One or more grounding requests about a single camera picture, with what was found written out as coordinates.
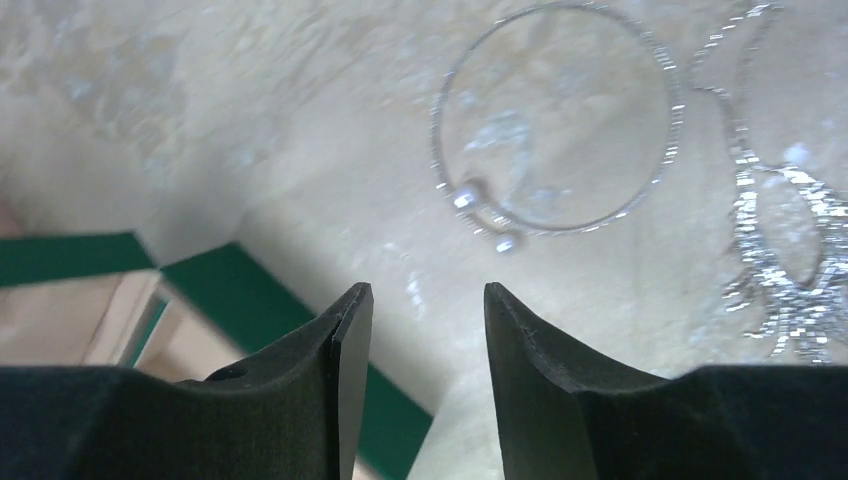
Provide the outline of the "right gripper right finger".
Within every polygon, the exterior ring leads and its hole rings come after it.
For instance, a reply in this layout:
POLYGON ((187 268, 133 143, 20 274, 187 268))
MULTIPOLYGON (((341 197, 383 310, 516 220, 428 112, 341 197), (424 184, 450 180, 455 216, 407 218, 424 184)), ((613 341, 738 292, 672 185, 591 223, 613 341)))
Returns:
POLYGON ((658 377, 484 289, 508 479, 843 479, 843 366, 713 365, 658 377))

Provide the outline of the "green jewelry box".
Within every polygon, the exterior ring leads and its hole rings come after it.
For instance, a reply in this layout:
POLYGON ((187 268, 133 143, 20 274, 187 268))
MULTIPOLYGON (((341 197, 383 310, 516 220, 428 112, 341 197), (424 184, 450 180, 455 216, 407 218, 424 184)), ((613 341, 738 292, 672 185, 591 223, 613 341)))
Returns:
MULTIPOLYGON (((126 273, 153 267, 132 232, 31 236, 1 242, 4 287, 126 273)), ((314 316, 237 243, 161 267, 167 282, 247 353, 314 316)), ((405 479, 431 416, 378 369, 367 375, 359 453, 386 479, 405 479)))

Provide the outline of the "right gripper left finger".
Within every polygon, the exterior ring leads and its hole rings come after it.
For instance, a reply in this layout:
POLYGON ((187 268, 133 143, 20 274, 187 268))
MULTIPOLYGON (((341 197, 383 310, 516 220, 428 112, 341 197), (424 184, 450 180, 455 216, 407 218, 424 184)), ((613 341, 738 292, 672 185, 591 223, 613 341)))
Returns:
POLYGON ((5 367, 5 479, 348 479, 365 400, 369 284, 202 381, 113 366, 5 367))

